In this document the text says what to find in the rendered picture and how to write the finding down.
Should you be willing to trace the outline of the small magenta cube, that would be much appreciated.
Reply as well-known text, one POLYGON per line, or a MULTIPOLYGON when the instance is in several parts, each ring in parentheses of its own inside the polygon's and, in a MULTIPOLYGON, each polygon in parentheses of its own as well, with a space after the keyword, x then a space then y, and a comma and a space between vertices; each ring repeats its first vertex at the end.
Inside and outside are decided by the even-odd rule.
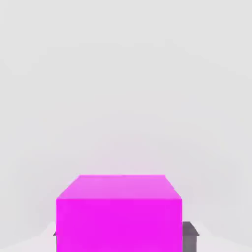
POLYGON ((57 252, 183 252, 182 199, 164 175, 81 175, 56 200, 57 252))

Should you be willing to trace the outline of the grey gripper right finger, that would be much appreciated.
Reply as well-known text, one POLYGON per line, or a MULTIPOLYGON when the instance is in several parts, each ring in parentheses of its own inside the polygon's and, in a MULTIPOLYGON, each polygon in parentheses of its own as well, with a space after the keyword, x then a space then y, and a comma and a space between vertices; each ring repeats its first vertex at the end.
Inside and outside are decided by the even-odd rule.
POLYGON ((183 252, 222 252, 222 242, 199 222, 183 222, 183 252))

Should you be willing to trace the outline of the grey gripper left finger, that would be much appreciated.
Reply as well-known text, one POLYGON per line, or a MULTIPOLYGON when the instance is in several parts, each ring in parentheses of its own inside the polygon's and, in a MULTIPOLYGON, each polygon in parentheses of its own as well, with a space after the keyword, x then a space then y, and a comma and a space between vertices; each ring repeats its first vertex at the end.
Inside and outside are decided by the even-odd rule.
POLYGON ((29 252, 56 252, 55 222, 50 223, 39 235, 32 238, 29 252))

